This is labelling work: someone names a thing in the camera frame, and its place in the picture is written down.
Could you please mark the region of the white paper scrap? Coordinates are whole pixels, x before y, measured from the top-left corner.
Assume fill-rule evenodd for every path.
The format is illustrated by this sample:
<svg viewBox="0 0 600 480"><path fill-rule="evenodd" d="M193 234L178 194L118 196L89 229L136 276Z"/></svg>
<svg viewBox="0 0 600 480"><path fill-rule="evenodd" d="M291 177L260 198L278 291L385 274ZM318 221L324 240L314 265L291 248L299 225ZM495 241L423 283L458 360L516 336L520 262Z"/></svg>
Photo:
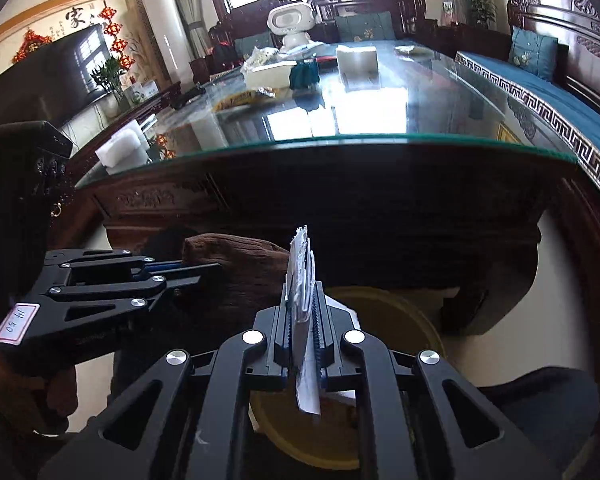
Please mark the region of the white paper scrap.
<svg viewBox="0 0 600 480"><path fill-rule="evenodd" d="M289 389L301 413L321 416L321 400L355 406L355 392L325 392L321 383L321 345L316 331L323 321L318 304L315 257L307 226L299 226L290 242L285 275L284 306L290 315L288 328Z"/></svg>

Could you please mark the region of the yellow snack wrapper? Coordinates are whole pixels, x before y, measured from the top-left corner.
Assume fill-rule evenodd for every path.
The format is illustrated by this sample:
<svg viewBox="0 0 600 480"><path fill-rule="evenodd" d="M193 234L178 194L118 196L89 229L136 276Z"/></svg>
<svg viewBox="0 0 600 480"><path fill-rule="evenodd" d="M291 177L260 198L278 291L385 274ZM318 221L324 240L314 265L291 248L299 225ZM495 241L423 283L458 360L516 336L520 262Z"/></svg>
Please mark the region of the yellow snack wrapper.
<svg viewBox="0 0 600 480"><path fill-rule="evenodd" d="M235 107L253 106L265 102L275 101L276 98L276 92L271 88L249 89L220 99L213 105L212 110L215 113L219 113L223 110L231 110Z"/></svg>

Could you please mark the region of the teal wrapper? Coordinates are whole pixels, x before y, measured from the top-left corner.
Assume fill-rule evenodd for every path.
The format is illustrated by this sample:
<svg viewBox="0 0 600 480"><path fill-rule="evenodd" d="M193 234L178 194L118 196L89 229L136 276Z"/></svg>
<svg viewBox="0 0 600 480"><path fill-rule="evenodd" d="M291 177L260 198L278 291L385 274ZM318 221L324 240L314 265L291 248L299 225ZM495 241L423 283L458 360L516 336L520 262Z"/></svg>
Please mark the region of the teal wrapper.
<svg viewBox="0 0 600 480"><path fill-rule="evenodd" d="M303 90L320 82L318 64L315 60L298 62L289 73L289 88Z"/></svg>

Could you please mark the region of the white foam packaging piece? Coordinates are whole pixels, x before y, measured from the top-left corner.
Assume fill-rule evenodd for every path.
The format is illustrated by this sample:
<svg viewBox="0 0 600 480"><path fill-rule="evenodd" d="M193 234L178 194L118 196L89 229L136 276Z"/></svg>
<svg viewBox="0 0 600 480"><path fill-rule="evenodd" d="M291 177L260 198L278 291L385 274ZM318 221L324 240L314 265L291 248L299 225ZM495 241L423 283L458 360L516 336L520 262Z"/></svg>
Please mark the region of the white foam packaging piece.
<svg viewBox="0 0 600 480"><path fill-rule="evenodd" d="M95 151L99 162L107 169L122 165L128 158L146 154L149 148L146 136L136 119L117 130Z"/></svg>

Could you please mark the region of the black flat television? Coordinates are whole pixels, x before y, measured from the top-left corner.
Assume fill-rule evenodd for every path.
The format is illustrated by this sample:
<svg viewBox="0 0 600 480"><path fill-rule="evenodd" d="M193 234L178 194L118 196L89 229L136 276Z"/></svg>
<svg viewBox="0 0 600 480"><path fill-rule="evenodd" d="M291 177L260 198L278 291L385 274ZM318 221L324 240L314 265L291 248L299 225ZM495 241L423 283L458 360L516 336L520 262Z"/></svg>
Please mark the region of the black flat television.
<svg viewBox="0 0 600 480"><path fill-rule="evenodd" d="M0 75L0 126L36 120L65 125L106 96L91 72L108 58L100 25L40 47Z"/></svg>

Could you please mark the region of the green potted plant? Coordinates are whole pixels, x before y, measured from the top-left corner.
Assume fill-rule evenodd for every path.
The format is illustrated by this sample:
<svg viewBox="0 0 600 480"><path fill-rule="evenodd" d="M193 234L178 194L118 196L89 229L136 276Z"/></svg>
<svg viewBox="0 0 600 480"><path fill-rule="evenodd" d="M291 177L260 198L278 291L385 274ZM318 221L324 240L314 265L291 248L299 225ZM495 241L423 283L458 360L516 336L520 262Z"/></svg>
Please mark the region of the green potted plant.
<svg viewBox="0 0 600 480"><path fill-rule="evenodd" d="M118 58L110 56L105 62L90 71L94 83L114 96L121 113L130 109L130 104L122 89L120 80L123 68Z"/></svg>

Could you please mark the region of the red chinese knot decoration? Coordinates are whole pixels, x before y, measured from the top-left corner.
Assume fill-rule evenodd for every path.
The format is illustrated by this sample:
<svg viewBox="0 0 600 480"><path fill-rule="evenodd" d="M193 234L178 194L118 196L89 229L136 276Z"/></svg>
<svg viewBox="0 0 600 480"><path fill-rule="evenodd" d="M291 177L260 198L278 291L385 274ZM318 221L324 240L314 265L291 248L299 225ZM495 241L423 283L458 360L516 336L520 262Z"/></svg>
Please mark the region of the red chinese knot decoration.
<svg viewBox="0 0 600 480"><path fill-rule="evenodd" d="M99 12L98 16L104 21L102 31L112 39L110 51L118 60L122 70L128 72L135 63L134 58L125 53L129 43L121 37L122 25L114 20L117 10L110 6L106 1L103 1L104 7Z"/></svg>

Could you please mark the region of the white crumpled plastic bag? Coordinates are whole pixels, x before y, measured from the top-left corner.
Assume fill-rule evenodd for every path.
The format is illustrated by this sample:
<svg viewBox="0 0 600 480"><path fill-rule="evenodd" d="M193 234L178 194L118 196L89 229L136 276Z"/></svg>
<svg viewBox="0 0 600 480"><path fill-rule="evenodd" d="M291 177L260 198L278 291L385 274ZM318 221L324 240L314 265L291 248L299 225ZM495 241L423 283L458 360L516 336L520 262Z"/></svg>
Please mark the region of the white crumpled plastic bag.
<svg viewBox="0 0 600 480"><path fill-rule="evenodd" d="M278 50L274 47L263 47L262 49L254 47L250 55L246 55L240 71L243 74L252 72L268 62L277 60Z"/></svg>

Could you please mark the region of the far sofa left pillow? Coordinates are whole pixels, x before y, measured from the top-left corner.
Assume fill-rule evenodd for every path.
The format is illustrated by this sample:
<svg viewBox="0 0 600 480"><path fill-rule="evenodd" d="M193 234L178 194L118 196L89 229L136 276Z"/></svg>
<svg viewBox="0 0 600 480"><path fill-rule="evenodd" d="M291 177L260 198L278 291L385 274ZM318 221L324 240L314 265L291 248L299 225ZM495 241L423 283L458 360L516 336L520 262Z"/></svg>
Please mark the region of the far sofa left pillow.
<svg viewBox="0 0 600 480"><path fill-rule="evenodd" d="M234 47L238 58L245 60L252 55L255 48L274 48L275 44L273 36L270 32L260 32L260 34L252 35L244 38L236 38Z"/></svg>

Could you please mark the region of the far wooden sofa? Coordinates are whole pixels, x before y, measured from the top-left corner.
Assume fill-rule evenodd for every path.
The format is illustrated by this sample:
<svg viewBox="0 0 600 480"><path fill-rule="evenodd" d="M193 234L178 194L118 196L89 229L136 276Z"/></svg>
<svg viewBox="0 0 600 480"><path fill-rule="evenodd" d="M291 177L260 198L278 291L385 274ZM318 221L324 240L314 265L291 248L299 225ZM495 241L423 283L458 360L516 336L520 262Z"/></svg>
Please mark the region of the far wooden sofa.
<svg viewBox="0 0 600 480"><path fill-rule="evenodd" d="M209 30L212 44L234 47L239 39L265 35L279 47L282 38L268 30L266 19L272 10L289 3L290 0L257 0L238 6ZM388 15L385 22L389 32L398 39L427 39L437 27L435 20L426 18L426 0L310 0L309 6L316 18L310 35L317 41L351 41L353 36L344 32L344 23L373 14Z"/></svg>

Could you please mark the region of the white toy robot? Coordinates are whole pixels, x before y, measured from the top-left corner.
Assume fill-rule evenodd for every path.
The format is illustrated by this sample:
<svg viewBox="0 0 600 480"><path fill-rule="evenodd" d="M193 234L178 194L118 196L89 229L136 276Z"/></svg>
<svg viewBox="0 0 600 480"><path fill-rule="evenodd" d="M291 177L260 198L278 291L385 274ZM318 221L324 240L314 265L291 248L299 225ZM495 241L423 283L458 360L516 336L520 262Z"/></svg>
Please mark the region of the white toy robot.
<svg viewBox="0 0 600 480"><path fill-rule="evenodd" d="M283 45L278 52L286 58L323 44L323 41L313 40L309 34L315 25L313 10L305 2L284 4L268 14L268 29L273 35L282 37Z"/></svg>

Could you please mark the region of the white foam block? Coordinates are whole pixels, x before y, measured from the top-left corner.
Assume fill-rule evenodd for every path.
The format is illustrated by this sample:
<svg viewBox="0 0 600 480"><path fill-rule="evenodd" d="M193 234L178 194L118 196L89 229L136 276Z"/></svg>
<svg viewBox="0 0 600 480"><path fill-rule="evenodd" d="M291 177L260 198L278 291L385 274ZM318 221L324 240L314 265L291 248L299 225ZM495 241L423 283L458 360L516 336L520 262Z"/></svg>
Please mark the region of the white foam block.
<svg viewBox="0 0 600 480"><path fill-rule="evenodd" d="M375 77L378 74L378 54L375 47L338 46L338 70L346 77Z"/></svg>

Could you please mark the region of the long wooden sofa blue cushion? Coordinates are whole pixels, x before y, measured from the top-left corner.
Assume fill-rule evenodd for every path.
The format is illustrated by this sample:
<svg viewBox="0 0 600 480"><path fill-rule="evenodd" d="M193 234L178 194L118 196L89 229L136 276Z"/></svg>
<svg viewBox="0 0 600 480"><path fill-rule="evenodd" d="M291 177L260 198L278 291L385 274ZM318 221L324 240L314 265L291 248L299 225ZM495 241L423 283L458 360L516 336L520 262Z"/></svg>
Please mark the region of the long wooden sofa blue cushion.
<svg viewBox="0 0 600 480"><path fill-rule="evenodd" d="M545 79L509 61L513 35L458 25L455 59L530 108L577 156L600 189L600 16L590 0L509 0L510 32L557 40Z"/></svg>

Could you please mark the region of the far sofa teal pillow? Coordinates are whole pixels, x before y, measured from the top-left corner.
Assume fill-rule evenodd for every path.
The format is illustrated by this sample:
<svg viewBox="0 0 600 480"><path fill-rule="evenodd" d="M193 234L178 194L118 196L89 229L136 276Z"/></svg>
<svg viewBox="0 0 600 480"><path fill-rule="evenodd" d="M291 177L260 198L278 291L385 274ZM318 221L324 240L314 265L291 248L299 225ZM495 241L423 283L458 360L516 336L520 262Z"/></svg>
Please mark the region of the far sofa teal pillow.
<svg viewBox="0 0 600 480"><path fill-rule="evenodd" d="M396 39L391 14L388 11L337 16L335 22L341 42Z"/></svg>

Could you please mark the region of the small white tissue pack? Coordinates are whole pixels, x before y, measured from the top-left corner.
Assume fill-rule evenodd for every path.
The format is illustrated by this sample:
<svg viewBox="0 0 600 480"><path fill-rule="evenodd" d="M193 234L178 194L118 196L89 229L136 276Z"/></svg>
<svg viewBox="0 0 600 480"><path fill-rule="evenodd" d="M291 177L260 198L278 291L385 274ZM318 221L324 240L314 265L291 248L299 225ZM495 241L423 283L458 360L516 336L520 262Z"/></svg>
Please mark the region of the small white tissue pack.
<svg viewBox="0 0 600 480"><path fill-rule="evenodd" d="M418 56L425 56L430 53L430 50L416 46L416 44L409 44L408 46L397 46L394 48L396 53L401 56L407 56L408 58L417 58Z"/></svg>

